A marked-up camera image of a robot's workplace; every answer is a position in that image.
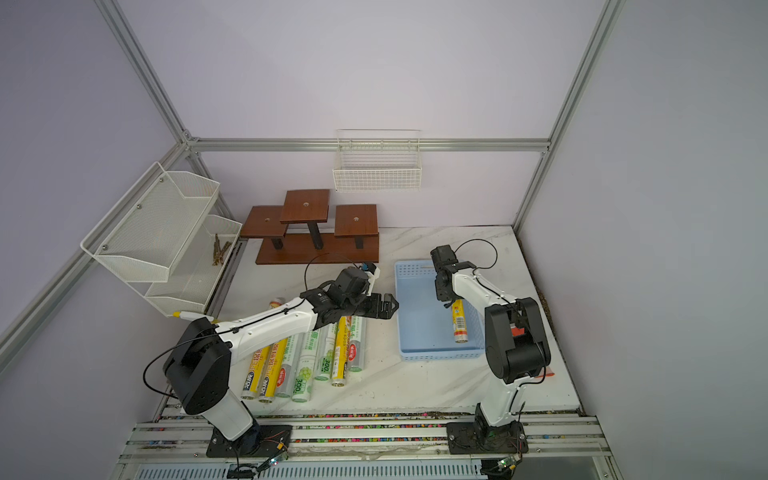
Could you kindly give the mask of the light blue plastic basket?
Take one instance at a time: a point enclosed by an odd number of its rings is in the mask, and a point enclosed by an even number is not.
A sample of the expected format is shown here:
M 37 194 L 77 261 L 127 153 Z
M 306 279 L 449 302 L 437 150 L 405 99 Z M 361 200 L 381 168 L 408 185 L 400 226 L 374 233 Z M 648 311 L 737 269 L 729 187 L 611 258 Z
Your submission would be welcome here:
M 468 341 L 455 341 L 450 310 L 436 298 L 431 261 L 398 261 L 394 273 L 399 351 L 404 361 L 470 359 L 485 353 L 483 321 L 469 303 L 464 304 Z

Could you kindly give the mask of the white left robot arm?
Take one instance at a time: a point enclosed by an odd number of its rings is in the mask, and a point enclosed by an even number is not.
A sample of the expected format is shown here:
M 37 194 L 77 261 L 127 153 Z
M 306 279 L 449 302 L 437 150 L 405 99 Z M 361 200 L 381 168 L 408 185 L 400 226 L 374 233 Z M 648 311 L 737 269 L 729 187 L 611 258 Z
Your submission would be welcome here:
M 200 317 L 170 348 L 163 374 L 184 411 L 203 416 L 229 441 L 252 437 L 259 427 L 229 385 L 231 366 L 285 338 L 310 333 L 359 316 L 389 320 L 399 309 L 391 293 L 376 293 L 379 270 L 372 263 L 347 267 L 336 279 L 306 290 L 282 306 L 212 323 Z

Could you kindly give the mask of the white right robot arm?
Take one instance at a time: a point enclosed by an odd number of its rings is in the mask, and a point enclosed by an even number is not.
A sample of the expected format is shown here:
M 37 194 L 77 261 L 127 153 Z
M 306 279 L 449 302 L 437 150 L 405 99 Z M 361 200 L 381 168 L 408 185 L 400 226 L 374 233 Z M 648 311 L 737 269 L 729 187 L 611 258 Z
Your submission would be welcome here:
M 449 245 L 435 247 L 430 257 L 437 299 L 447 307 L 462 300 L 483 317 L 485 359 L 495 380 L 476 408 L 476 428 L 506 427 L 519 420 L 526 390 L 545 381 L 551 363 L 540 306 L 503 293 Z

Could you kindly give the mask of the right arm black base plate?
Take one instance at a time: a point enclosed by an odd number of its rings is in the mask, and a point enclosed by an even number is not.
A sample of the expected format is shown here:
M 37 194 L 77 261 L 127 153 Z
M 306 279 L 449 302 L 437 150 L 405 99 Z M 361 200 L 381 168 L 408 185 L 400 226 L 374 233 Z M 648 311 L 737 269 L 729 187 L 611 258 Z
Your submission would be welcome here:
M 526 454 L 529 451 L 523 424 L 513 416 L 500 426 L 492 426 L 482 411 L 475 408 L 472 422 L 449 422 L 447 444 L 452 455 L 458 454 Z

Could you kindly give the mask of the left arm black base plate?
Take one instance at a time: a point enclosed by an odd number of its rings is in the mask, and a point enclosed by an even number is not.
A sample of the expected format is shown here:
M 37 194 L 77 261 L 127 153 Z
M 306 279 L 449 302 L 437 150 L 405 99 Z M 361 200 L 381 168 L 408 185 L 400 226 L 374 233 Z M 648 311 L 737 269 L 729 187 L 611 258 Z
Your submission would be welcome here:
M 287 450 L 293 427 L 255 424 L 236 440 L 214 428 L 206 450 L 208 458 L 273 458 Z

